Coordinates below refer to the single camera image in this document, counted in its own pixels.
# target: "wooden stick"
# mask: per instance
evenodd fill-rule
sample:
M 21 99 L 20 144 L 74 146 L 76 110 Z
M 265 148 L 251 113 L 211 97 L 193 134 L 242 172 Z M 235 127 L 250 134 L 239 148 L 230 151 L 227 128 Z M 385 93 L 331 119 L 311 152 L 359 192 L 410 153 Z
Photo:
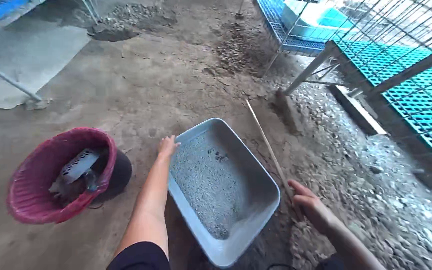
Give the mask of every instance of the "wooden stick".
M 276 165 L 276 170 L 279 174 L 279 177 L 283 181 L 283 186 L 284 186 L 284 189 L 286 190 L 286 194 L 289 197 L 289 201 L 292 203 L 293 197 L 294 197 L 294 192 L 291 189 L 290 185 L 288 184 L 288 180 L 286 179 L 286 177 L 283 173 L 283 169 L 281 169 L 281 166 L 279 166 L 279 162 L 276 159 L 275 153 L 273 152 L 273 148 L 271 148 L 271 145 L 269 144 L 269 141 L 266 138 L 265 132 L 263 131 L 263 128 L 259 124 L 259 121 L 258 121 L 258 118 L 256 117 L 255 111 L 253 110 L 253 108 L 251 107 L 251 104 L 249 104 L 249 101 L 247 99 L 246 99 L 246 103 L 248 104 L 249 110 L 251 111 L 252 116 L 253 116 L 254 120 L 256 121 L 256 124 L 258 124 L 259 131 L 261 132 L 262 138 L 264 139 L 264 142 L 266 143 L 266 146 L 268 147 L 269 154 L 271 154 L 271 159 L 273 160 L 274 164 Z M 299 207 L 293 207 L 293 209 L 294 209 L 294 212 L 296 213 L 296 220 L 298 222 L 303 221 L 304 216 L 303 216 L 303 213 L 301 212 L 301 209 Z

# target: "debris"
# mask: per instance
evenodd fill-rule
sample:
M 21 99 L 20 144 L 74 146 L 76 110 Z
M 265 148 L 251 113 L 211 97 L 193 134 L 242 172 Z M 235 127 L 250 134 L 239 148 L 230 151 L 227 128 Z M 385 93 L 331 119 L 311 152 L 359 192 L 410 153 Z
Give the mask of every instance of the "debris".
M 219 56 L 220 67 L 230 73 L 246 72 L 260 77 L 270 56 L 259 46 L 267 38 L 257 32 L 257 28 L 248 28 L 235 22 L 225 25 L 223 41 L 213 49 Z
M 95 40 L 116 42 L 140 35 L 137 29 L 158 31 L 160 27 L 177 23 L 176 13 L 170 9 L 143 4 L 118 4 L 88 35 Z
M 379 166 L 370 166 L 369 170 L 375 175 L 380 174 L 380 173 L 385 171 L 382 167 L 379 167 Z
M 28 111 L 46 109 L 48 105 L 51 103 L 51 101 L 53 101 L 52 98 L 43 99 L 42 101 L 35 101 L 33 99 L 28 99 L 24 103 L 24 108 Z

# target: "gravel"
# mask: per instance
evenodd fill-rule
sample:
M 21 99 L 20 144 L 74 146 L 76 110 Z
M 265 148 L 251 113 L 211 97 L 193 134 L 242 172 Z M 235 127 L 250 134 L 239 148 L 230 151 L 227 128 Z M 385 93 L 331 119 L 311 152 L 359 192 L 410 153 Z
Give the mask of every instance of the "gravel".
M 171 9 L 143 4 L 118 4 L 109 14 L 94 24 L 88 34 L 95 40 L 122 41 L 139 35 L 138 29 L 158 31 L 177 23 Z
M 248 209 L 244 175 L 230 157 L 214 133 L 205 132 L 181 145 L 171 163 L 176 183 L 216 239 L 227 239 Z

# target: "black sleeve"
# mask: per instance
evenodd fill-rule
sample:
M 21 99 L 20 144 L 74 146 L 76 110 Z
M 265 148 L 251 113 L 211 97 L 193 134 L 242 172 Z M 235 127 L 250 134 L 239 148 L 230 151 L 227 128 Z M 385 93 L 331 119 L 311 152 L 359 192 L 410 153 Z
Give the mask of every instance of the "black sleeve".
M 171 270 L 164 251 L 153 242 L 137 242 L 119 253 L 107 270 Z

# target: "person's right hand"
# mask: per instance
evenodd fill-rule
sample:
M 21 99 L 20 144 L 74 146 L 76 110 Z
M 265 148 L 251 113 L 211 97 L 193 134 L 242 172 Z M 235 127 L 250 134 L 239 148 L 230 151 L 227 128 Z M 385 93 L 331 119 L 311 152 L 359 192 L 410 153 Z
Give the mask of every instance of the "person's right hand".
M 175 143 L 176 139 L 175 135 L 171 135 L 170 137 L 163 138 L 159 143 L 159 156 L 163 158 L 171 158 L 171 156 L 176 152 L 177 148 L 181 145 L 181 143 Z
M 304 215 L 321 234 L 327 235 L 331 229 L 341 224 L 334 213 L 311 190 L 292 179 L 288 184 L 295 191 L 293 207 L 301 207 Z

